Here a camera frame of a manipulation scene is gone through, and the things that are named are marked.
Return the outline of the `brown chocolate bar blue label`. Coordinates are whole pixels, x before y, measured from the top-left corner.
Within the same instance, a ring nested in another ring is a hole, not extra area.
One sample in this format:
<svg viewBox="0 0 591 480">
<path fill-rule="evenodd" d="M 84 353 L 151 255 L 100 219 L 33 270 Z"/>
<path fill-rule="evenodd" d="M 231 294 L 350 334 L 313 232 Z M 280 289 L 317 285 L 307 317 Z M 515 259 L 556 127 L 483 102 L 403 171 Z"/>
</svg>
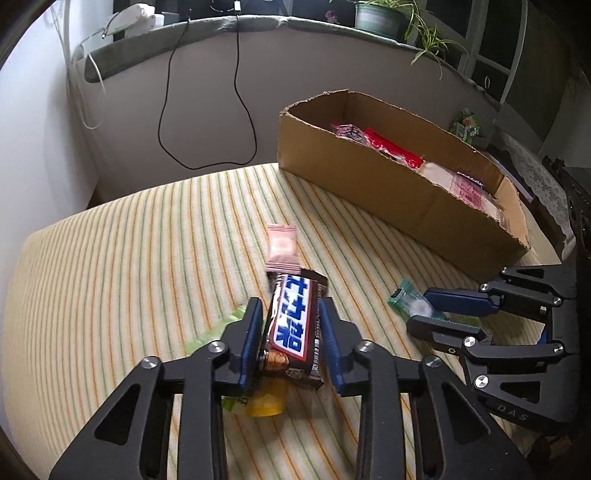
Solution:
<svg viewBox="0 0 591 480">
<path fill-rule="evenodd" d="M 320 303 L 328 292 L 328 278 L 314 270 L 270 273 L 271 299 L 259 349 L 263 375 L 286 378 L 318 389 L 321 373 Z"/>
</svg>

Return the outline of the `pink candy packet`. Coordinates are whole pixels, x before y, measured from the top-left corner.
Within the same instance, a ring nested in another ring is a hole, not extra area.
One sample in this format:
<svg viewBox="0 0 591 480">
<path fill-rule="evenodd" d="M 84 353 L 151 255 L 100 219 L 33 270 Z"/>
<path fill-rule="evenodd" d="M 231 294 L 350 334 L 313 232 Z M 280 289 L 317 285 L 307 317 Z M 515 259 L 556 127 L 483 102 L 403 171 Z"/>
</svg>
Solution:
<svg viewBox="0 0 591 480">
<path fill-rule="evenodd" d="M 297 255 L 297 227 L 270 224 L 266 228 L 266 271 L 298 275 L 301 262 Z"/>
</svg>

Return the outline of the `white power adapter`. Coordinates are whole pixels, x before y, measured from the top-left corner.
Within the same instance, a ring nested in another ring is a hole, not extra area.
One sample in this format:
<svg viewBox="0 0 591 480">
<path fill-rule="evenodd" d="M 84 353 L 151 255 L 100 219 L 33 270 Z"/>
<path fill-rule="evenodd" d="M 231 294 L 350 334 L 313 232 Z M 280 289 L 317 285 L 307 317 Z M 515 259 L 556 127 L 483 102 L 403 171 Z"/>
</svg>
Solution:
<svg viewBox="0 0 591 480">
<path fill-rule="evenodd" d="M 164 15 L 155 12 L 155 7 L 136 3 L 113 14 L 102 30 L 102 38 L 124 33 L 125 37 L 138 36 L 164 26 Z"/>
</svg>

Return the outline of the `potted spider plant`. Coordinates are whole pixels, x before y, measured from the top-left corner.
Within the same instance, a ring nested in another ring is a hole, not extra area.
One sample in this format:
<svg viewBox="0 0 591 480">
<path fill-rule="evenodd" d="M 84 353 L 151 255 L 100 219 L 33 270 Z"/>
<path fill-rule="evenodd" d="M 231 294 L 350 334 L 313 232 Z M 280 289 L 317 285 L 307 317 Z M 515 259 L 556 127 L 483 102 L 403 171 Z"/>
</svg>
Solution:
<svg viewBox="0 0 591 480">
<path fill-rule="evenodd" d="M 412 64 L 429 58 L 462 74 L 469 68 L 470 1 L 339 1 L 337 5 L 352 12 L 342 24 L 416 48 Z"/>
</svg>

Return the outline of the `cardboard box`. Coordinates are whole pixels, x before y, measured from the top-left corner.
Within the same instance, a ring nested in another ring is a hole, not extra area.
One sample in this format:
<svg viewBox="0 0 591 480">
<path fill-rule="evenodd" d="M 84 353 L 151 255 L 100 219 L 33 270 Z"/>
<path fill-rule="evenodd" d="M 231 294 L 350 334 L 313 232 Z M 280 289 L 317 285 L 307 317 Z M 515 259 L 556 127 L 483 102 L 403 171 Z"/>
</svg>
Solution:
<svg viewBox="0 0 591 480">
<path fill-rule="evenodd" d="M 373 129 L 399 146 L 462 173 L 495 197 L 504 221 L 458 200 L 371 146 L 335 137 L 332 123 Z M 367 210 L 485 281 L 530 249 L 513 183 L 487 157 L 436 124 L 367 94 L 338 90 L 280 113 L 280 169 Z"/>
</svg>

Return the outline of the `green tissue pack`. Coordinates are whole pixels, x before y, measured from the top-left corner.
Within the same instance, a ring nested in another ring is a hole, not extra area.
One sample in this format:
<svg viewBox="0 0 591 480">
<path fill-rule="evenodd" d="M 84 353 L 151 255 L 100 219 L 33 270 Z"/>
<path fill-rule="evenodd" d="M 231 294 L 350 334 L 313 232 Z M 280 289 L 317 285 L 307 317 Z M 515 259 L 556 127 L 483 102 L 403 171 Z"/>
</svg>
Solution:
<svg viewBox="0 0 591 480">
<path fill-rule="evenodd" d="M 449 131 L 465 143 L 472 145 L 477 137 L 482 136 L 483 128 L 474 112 L 469 108 L 463 108 L 451 123 Z"/>
</svg>

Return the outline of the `pink printed packet in box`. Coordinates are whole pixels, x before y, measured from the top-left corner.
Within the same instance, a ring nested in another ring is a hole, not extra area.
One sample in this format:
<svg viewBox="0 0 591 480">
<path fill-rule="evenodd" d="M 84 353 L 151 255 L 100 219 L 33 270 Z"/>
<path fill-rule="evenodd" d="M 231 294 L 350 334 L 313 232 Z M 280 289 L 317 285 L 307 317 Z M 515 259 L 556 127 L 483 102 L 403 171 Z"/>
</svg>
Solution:
<svg viewBox="0 0 591 480">
<path fill-rule="evenodd" d="M 486 213 L 499 223 L 504 221 L 504 209 L 495 197 L 468 176 L 452 172 L 434 162 L 425 162 L 418 172 L 466 205 Z"/>
</svg>

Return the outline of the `red snack bag in box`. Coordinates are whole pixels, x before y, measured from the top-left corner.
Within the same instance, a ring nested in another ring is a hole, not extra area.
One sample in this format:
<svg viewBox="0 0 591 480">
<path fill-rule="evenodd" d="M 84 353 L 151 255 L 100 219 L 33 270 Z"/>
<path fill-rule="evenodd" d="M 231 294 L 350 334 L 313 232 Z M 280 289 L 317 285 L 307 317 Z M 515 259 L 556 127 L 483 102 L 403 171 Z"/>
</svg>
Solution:
<svg viewBox="0 0 591 480">
<path fill-rule="evenodd" d="M 363 135 L 374 150 L 389 156 L 400 164 L 404 164 L 414 170 L 420 169 L 424 164 L 422 157 L 399 146 L 373 129 L 367 128 L 363 130 Z"/>
</svg>

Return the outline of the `red clear candy bag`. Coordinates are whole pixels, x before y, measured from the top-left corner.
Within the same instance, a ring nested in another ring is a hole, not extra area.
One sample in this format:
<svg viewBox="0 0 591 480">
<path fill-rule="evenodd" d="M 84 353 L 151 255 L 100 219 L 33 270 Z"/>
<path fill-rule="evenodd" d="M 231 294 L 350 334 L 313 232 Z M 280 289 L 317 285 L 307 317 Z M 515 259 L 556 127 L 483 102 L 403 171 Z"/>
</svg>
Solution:
<svg viewBox="0 0 591 480">
<path fill-rule="evenodd" d="M 331 127 L 332 133 L 335 134 L 335 137 L 348 139 L 363 146 L 370 146 L 370 141 L 368 140 L 366 133 L 361 128 L 356 127 L 356 125 L 332 123 L 329 127 Z"/>
</svg>

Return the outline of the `teal mint candy wrapper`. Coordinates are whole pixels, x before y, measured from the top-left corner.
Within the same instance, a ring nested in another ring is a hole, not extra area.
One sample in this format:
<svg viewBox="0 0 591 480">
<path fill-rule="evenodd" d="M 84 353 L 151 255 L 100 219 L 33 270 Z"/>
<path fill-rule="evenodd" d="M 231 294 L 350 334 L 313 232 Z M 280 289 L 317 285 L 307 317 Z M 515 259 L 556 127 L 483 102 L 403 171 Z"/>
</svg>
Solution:
<svg viewBox="0 0 591 480">
<path fill-rule="evenodd" d="M 396 291 L 388 298 L 387 303 L 405 321 L 408 321 L 413 316 L 446 320 L 445 315 L 436 310 L 414 284 L 407 279 L 401 282 Z"/>
</svg>

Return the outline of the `lace covered side table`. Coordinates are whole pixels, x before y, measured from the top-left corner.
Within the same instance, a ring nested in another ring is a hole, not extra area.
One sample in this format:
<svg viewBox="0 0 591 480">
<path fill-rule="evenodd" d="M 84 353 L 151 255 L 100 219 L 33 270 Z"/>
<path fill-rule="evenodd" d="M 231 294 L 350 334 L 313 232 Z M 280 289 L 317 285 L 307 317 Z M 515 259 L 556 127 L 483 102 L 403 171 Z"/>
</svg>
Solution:
<svg viewBox="0 0 591 480">
<path fill-rule="evenodd" d="M 575 247 L 565 191 L 542 160 L 518 140 L 497 130 L 487 148 L 517 181 L 523 202 L 561 260 Z"/>
</svg>

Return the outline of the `grey window sill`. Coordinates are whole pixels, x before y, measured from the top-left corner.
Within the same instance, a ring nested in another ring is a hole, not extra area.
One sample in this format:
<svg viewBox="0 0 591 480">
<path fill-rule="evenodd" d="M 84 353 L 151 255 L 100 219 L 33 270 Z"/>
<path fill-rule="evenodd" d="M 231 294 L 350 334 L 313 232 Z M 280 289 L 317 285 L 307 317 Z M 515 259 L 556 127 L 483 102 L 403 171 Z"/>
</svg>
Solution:
<svg viewBox="0 0 591 480">
<path fill-rule="evenodd" d="M 90 53 L 84 78 L 89 83 L 106 80 L 175 47 L 211 52 L 214 39 L 242 41 L 249 49 L 245 61 L 257 80 L 269 80 L 276 73 L 277 80 L 290 87 L 315 81 L 321 90 L 349 88 L 391 95 L 403 107 L 441 101 L 452 110 L 469 107 L 480 116 L 501 108 L 474 81 L 414 47 L 296 17 L 218 17 L 158 28 Z"/>
</svg>

